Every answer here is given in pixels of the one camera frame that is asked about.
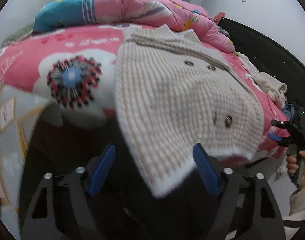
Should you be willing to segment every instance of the hand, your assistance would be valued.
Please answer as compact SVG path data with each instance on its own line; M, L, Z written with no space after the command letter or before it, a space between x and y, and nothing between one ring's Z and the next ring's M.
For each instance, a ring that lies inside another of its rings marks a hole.
M303 170L303 176L301 178L301 184L303 185L305 183L305 151L299 152L299 155L304 158L304 170ZM287 157L287 168L288 168L288 174L291 176L295 174L296 170L298 169L297 159L293 156Z

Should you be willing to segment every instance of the metal screw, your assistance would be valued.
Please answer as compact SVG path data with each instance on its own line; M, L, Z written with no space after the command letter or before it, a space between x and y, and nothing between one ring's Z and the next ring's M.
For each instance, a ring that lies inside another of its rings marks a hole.
M77 174L83 174L86 171L86 169L84 167L78 167L76 169L76 173Z
M44 178L45 179L50 179L52 177L52 174L51 173L46 173L45 175L44 175Z
M226 174L232 174L233 170L231 168L224 168L224 173Z
M263 174L261 174L261 173L257 173L256 174L256 177L258 178L258 179L264 179L264 175Z

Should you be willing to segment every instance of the fabric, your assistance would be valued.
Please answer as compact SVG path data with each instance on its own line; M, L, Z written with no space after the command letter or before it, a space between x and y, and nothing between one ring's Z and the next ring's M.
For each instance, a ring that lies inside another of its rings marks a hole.
M295 109L293 104L285 104L285 107L282 109L283 114L286 116L287 120L290 120L295 115Z
M193 29L201 41L221 51L235 49L232 41L217 30L204 8L181 0L56 0L44 6L36 16L34 31L119 22L154 27L167 24L176 32Z
M178 36L166 25L125 29L124 37L116 62L117 118L154 196L192 171L196 143L219 159L253 157L263 109L220 52L203 47L194 31Z
M217 24L219 24L220 20L222 18L226 17L226 14L224 12L220 12L219 14L217 14L215 17L214 17L214 22L216 22Z
M78 106L78 100L75 100L73 107L71 107L68 101L67 105L64 106L64 101L60 97L57 103L65 119L75 126L88 129L102 126L109 119L115 118L115 60L118 48L124 41L122 30L128 28L154 29L154 27L146 25L129 23L78 26L33 35L24 41L4 47L0 49L0 81L20 90L57 100L57 98L52 97L51 82L47 84L49 72L57 68L57 62L62 62L65 59L71 60L80 55L87 60L94 58L97 63L101 63L101 74L98 76L100 80L96 82L95 78L89 77L90 80L88 79L91 81L89 86L94 100L87 99L88 105L80 100L81 106ZM271 126L272 119L285 121L284 114L268 95L254 83L238 57L231 53L224 53L208 43L202 42L202 44L207 49L216 50L229 62L235 73L256 94L264 109L262 141L253 158L249 160L242 156L230 155L222 160L223 165L234 168L267 156L273 158L284 156L286 148L279 147L274 140L267 137L268 133L274 133L280 137L289 136L286 130Z
M29 23L25 25L25 27L19 29L17 32L9 35L1 44L1 47L8 46L15 42L23 41L24 39L28 38L32 35L34 23Z
M229 33L226 32L223 28L221 28L217 23L216 23L216 27L217 27L217 29L218 29L218 31L219 31L220 33L222 33L223 35L225 35L227 38L230 39Z
M299 191L298 193L295 191L290 196L291 203L291 212L290 214L294 214L300 212L305 209L305 187Z
M287 85L281 83L276 78L268 75L265 72L259 72L257 68L249 61L249 59L237 52L243 66L249 71L254 82L270 97L270 99L283 109L285 106L285 93L287 92Z

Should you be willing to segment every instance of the flower pattern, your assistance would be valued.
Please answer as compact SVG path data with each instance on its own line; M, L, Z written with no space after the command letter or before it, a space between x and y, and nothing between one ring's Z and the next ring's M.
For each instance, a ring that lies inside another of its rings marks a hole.
M76 56L69 60L58 61L47 76L47 85L50 87L51 96L64 107L74 108L82 104L89 105L94 100L90 86L96 88L102 74L101 63L94 58Z

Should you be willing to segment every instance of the pink bed sheet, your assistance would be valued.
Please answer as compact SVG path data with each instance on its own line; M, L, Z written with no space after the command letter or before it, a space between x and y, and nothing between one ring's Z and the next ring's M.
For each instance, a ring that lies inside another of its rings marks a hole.
M47 85L47 75L54 68L53 64L76 55L82 55L88 59L93 57L96 62L101 63L99 80L90 80L91 84L89 85L94 101L89 105L81 102L81 108L77 107L75 103L74 107L63 107L62 102L58 103L61 104L63 110L70 112L68 115L70 117L84 111L83 113L92 115L94 118L104 120L114 118L114 64L117 50L123 41L122 28L153 27L132 24L91 25L59 29L51 33L30 37L0 49L0 81L21 90L51 98L51 91ZM203 43L203 45L215 49L208 43ZM285 121L286 117L268 95L254 83L237 56L232 53L220 52L235 72L258 96L265 116L262 143L253 159L245 160L238 156L231 156L223 163L235 167L267 156L279 158L285 154L286 149L279 147L275 141L267 138L267 135L274 133L281 137L288 136L287 131L271 126L272 119Z

